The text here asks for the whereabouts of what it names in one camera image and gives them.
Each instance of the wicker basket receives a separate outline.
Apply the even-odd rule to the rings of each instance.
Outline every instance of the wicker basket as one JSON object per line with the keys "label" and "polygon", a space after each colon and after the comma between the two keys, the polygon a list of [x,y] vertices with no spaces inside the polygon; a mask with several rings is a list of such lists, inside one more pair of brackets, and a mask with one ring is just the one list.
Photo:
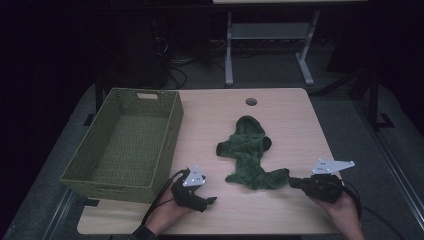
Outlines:
{"label": "wicker basket", "polygon": [[61,181],[90,198],[152,203],[169,178],[183,114],[177,91],[112,89]]}

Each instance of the dark background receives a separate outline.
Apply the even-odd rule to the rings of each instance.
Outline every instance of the dark background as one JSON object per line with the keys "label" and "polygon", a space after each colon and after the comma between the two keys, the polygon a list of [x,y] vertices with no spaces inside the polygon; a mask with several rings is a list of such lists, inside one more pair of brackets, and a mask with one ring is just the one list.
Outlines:
{"label": "dark background", "polygon": [[[372,1],[347,18],[329,70],[350,73],[368,67],[424,133],[424,3],[387,2]],[[107,88],[160,88],[167,80],[166,69],[152,60],[152,16],[91,14],[90,9],[105,4],[99,0],[0,2],[0,236],[89,86],[103,81]],[[170,44],[202,49],[208,38],[222,34],[214,24],[225,23],[226,15],[215,14],[216,18],[184,14],[185,18],[178,15],[179,20],[172,21],[175,15],[168,13],[162,27]],[[322,15],[319,24],[331,24],[330,16]],[[192,19],[210,27],[178,35],[184,30],[177,29],[187,29]],[[339,36],[319,25],[316,36],[320,35]],[[134,60],[133,52],[141,57]],[[192,54],[207,60],[207,52]],[[105,66],[110,71],[99,70]]]}

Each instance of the wooden table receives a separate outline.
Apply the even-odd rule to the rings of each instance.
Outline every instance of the wooden table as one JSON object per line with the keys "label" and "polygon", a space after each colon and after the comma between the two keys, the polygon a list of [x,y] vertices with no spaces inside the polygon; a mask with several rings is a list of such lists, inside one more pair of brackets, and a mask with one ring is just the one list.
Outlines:
{"label": "wooden table", "polygon": [[[216,202],[189,214],[165,234],[319,234],[337,230],[323,211],[298,189],[249,190],[228,184],[225,177],[235,160],[218,157],[219,142],[235,132],[237,120],[256,118],[272,140],[261,166],[266,171],[288,168],[293,177],[310,177],[318,158],[332,159],[325,136],[303,89],[223,89],[180,91],[184,118],[171,175],[199,165],[206,183],[196,194]],[[255,98],[256,106],[248,106]],[[78,231],[82,234],[129,234],[141,223],[149,206],[100,200],[86,206]]]}

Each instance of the gray carpet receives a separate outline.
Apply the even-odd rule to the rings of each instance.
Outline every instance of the gray carpet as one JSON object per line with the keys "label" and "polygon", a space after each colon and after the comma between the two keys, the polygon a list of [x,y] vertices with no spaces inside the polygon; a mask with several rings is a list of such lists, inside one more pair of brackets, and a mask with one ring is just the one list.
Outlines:
{"label": "gray carpet", "polygon": [[[234,58],[233,88],[302,87],[308,92],[319,90],[342,75],[325,71],[331,55],[331,47],[311,48],[307,62],[316,84],[307,87],[295,62],[295,47],[281,52],[261,52],[251,58]],[[185,65],[179,69],[187,74],[186,89],[210,89],[224,87],[223,57],[215,58],[216,64],[200,63]],[[175,72],[177,79],[183,76]],[[342,171],[342,177],[358,189],[363,204],[378,212],[404,236],[405,239],[424,239],[424,232],[416,221],[410,207],[394,181],[384,154],[376,144],[367,122],[361,117],[358,103],[347,97],[351,83],[345,84],[325,97],[311,97],[324,134],[333,156],[337,160],[353,160],[356,167]],[[164,89],[173,89],[169,82]],[[424,138],[402,113],[396,99],[381,88],[379,109],[389,115],[395,128],[382,129],[380,135],[390,146],[407,175],[411,185],[422,196],[424,175]],[[94,87],[87,90],[72,114],[45,166],[14,220],[13,232],[4,239],[43,239],[58,203],[66,188],[59,182],[67,163],[72,157],[88,127],[83,126],[87,116],[94,113]],[[84,198],[72,195],[69,209],[64,211],[64,220],[53,231],[53,239],[125,239],[125,236],[84,236],[76,226],[81,216]],[[364,211],[362,226],[368,239],[398,239],[379,219]],[[342,239],[339,234],[302,236],[304,240]]]}

